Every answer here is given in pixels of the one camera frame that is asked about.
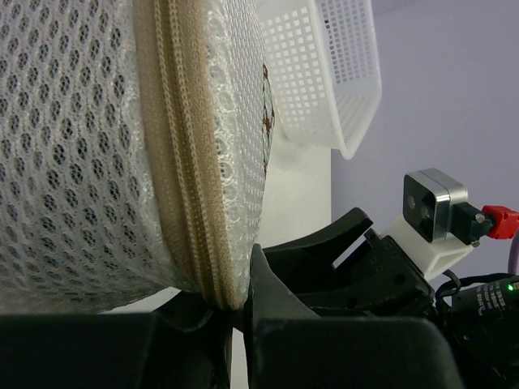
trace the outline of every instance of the mesh laundry bag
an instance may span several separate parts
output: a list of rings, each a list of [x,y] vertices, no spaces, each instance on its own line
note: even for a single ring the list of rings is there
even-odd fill
[[[241,306],[272,123],[252,0],[0,0],[0,312]]]

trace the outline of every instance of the red connector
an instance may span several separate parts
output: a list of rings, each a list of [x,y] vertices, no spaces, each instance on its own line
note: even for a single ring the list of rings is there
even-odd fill
[[[483,213],[492,216],[495,226],[487,234],[493,239],[512,239],[519,229],[519,212],[512,211],[501,205],[486,205]]]

